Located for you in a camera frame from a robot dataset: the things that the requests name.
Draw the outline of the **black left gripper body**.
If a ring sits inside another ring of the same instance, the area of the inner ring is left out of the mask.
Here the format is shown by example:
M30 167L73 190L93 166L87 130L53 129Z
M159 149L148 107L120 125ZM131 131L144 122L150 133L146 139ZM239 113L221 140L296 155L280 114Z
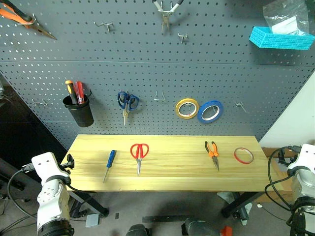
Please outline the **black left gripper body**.
M74 162L74 159L73 159L73 157L71 156L70 153L67 155L66 160L67 160L67 162L64 163L64 164L61 164L60 168L62 170L65 170L66 168L73 169L74 166L75 166L75 162Z

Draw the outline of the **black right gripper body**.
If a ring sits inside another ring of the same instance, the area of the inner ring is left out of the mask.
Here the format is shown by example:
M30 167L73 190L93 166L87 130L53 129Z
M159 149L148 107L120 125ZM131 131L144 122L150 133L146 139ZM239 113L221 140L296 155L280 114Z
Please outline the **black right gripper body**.
M278 164L280 166L284 166L285 169L287 169L287 167L292 163L292 161L293 161L292 155L289 157L285 157L284 148L278 152Z

